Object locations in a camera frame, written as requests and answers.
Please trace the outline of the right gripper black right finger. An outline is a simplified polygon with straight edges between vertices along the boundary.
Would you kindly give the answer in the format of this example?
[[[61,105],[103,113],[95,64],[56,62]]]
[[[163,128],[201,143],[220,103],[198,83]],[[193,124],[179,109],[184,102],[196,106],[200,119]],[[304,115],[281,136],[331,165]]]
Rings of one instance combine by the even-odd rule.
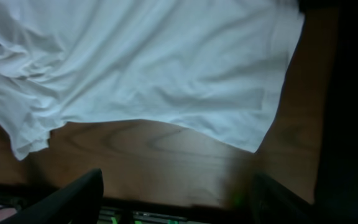
[[[250,209],[256,224],[313,224],[312,206],[266,174],[256,174],[250,188]]]

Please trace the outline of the white t-shirt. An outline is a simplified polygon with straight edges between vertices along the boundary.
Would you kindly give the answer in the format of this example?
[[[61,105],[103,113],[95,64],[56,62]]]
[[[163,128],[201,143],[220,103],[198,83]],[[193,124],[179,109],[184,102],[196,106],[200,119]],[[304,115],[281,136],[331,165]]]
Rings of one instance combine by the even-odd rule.
[[[133,119],[255,152],[304,19],[296,1],[0,1],[0,125],[19,160],[68,122]]]

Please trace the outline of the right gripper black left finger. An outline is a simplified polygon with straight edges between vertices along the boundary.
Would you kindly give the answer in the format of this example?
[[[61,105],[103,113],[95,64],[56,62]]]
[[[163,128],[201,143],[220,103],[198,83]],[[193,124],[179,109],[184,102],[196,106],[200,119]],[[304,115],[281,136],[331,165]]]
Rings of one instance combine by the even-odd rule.
[[[102,171],[93,169],[1,224],[97,224],[103,193]]]

